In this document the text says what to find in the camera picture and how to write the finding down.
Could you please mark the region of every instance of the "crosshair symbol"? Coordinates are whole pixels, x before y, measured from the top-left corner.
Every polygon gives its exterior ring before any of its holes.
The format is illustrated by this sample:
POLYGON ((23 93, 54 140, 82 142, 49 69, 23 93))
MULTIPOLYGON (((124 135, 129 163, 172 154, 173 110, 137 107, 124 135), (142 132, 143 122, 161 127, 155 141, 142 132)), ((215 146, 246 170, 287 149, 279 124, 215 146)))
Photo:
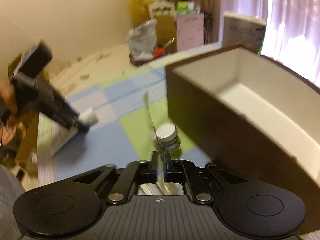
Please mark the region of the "crosshair symbol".
POLYGON ((156 199, 156 201, 157 201, 158 203, 162 203, 162 202, 164 201, 164 199, 159 197, 159 198, 156 199))

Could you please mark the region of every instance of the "black tool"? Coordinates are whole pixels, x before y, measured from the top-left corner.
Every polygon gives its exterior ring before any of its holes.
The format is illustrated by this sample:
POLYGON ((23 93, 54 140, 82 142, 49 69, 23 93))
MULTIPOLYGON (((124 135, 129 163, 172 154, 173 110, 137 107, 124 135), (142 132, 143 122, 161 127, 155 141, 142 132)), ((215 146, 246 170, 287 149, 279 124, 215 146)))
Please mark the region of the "black tool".
POLYGON ((13 214, 22 239, 299 240, 306 210, 295 194, 162 154, 165 181, 181 183, 184 195, 136 195, 156 182, 157 152, 124 169, 108 164, 20 196, 13 214))
MULTIPOLYGON (((88 131, 77 113, 64 98, 46 81, 39 72, 51 61, 52 54, 43 42, 31 49, 21 60, 10 77, 18 106, 18 114, 38 110, 52 120, 70 129, 88 131)), ((6 110, 1 120, 6 124, 10 111, 6 110)))

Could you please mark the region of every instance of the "plastic bag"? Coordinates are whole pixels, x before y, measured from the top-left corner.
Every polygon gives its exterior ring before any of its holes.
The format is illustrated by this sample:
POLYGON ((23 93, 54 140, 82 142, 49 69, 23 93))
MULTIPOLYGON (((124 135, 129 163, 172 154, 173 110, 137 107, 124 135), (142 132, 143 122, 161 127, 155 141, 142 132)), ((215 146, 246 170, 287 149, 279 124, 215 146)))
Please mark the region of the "plastic bag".
POLYGON ((157 44, 156 26, 157 20, 152 19, 129 31, 127 42, 133 60, 153 59, 157 44))
POLYGON ((148 5, 159 0, 129 0, 129 10, 133 27, 150 20, 148 5))
POLYGON ((20 182, 3 165, 0 165, 0 239, 15 240, 21 237, 13 216, 13 204, 25 192, 20 182))

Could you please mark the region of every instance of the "ribbed black surface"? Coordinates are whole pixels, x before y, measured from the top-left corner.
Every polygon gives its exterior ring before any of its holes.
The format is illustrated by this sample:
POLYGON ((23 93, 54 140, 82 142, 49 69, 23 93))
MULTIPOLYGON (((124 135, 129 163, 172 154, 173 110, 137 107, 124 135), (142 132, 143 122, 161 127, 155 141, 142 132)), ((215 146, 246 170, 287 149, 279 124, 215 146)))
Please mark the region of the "ribbed black surface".
MULTIPOLYGON (((187 196, 141 195, 132 197, 127 204, 109 207, 97 224, 69 239, 244 240, 247 238, 226 228, 210 207, 194 205, 187 196)), ((288 240, 298 239, 296 236, 288 238, 288 240)))

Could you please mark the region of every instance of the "circular pad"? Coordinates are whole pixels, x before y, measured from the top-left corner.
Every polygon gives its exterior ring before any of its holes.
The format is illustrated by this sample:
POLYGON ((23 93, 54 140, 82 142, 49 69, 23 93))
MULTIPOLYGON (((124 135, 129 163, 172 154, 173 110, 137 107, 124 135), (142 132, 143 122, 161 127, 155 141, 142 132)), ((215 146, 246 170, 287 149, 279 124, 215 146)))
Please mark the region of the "circular pad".
POLYGON ((261 181, 230 184, 218 211, 229 227, 241 235, 258 238, 297 233, 306 215, 297 195, 261 181))
POLYGON ((39 210, 45 214, 57 215, 70 210, 75 204, 72 197, 63 194, 49 194, 39 201, 39 210))
POLYGON ((247 208, 258 216, 270 217, 283 210, 282 201, 274 196, 255 195, 247 200, 247 208))
POLYGON ((101 211, 102 203, 91 185, 73 181, 27 191, 13 206, 20 229, 39 238, 77 234, 89 227, 101 211))

